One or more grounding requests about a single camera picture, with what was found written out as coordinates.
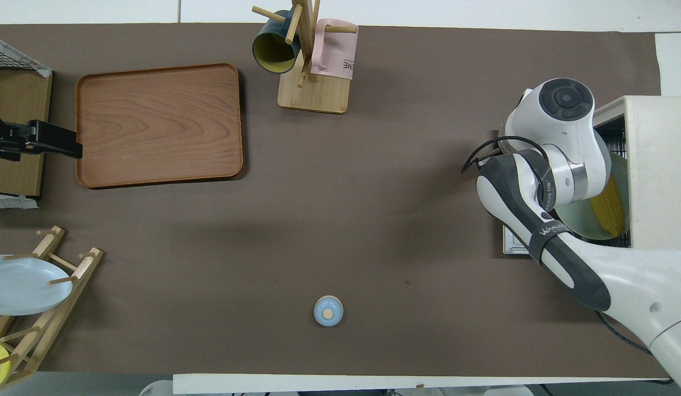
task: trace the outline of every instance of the brown table surface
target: brown table surface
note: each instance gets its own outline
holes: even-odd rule
[[[257,24],[1,25],[50,65],[52,123],[89,73],[227,62],[241,76],[235,180],[89,190],[46,159],[39,210],[0,210],[0,253],[68,233],[104,260],[41,367],[130,373],[662,377],[529,259],[501,254],[466,156],[525,88],[659,95],[652,34],[363,27],[348,113],[277,106]],[[345,317],[321,328],[316,299]]]

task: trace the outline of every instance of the wooden dish rack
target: wooden dish rack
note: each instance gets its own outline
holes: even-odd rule
[[[56,340],[64,321],[76,304],[81,291],[94,273],[97,264],[103,257],[103,251],[92,248],[88,253],[79,254],[81,263],[74,266],[69,261],[54,254],[59,242],[64,237],[65,231],[56,225],[51,230],[39,230],[38,235],[44,235],[43,240],[30,254],[8,256],[8,259],[21,257],[34,257],[44,261],[53,261],[72,275],[59,281],[72,282],[72,292],[56,307],[40,313],[32,326],[20,331],[11,331],[11,326],[16,316],[0,315],[0,344],[10,354],[0,360],[0,365],[9,363],[8,376],[0,385],[0,391],[11,388],[31,378]],[[8,344],[10,340],[21,339],[16,346]]]

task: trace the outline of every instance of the pink mug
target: pink mug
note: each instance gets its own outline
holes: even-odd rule
[[[326,26],[355,28],[354,33],[326,32]],[[358,26],[340,19],[320,19],[316,23],[311,73],[353,79]]]

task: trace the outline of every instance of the wooden mug holder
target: wooden mug holder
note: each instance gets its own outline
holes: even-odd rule
[[[285,41],[291,43],[294,34],[299,35],[301,52],[294,67],[279,78],[277,103],[284,108],[343,114],[348,110],[350,80],[310,72],[319,5],[320,0],[315,0],[313,7],[311,0],[292,0],[294,11]],[[252,12],[284,21],[284,17],[260,7],[253,7]],[[328,26],[325,31],[354,33],[358,30],[354,27]]]
[[[44,235],[44,238],[32,253],[4,256],[2,259],[34,257],[45,261],[54,261],[68,272],[71,271],[72,275],[52,280],[49,283],[72,282],[72,292],[59,305],[41,313],[34,323],[23,330],[9,333],[16,317],[0,315],[0,344],[10,353],[7,358],[1,359],[1,361],[10,363],[10,369],[8,376],[0,385],[0,391],[28,380],[38,371],[52,343],[56,340],[57,334],[62,329],[64,321],[67,320],[79,295],[81,295],[81,291],[84,290],[84,286],[86,286],[91,274],[94,273],[96,266],[103,257],[103,251],[92,248],[88,253],[80,254],[81,263],[74,266],[69,261],[54,254],[57,245],[64,236],[62,228],[55,225],[51,230],[40,230],[37,233]],[[18,338],[21,338],[21,340],[16,346],[8,344],[8,341]]]

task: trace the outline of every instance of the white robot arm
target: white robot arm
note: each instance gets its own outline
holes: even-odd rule
[[[592,245],[548,214],[605,187],[609,156],[593,113],[575,80],[527,90],[504,124],[503,154],[481,166],[478,195],[532,258],[580,303],[627,326],[681,387],[681,251]]]

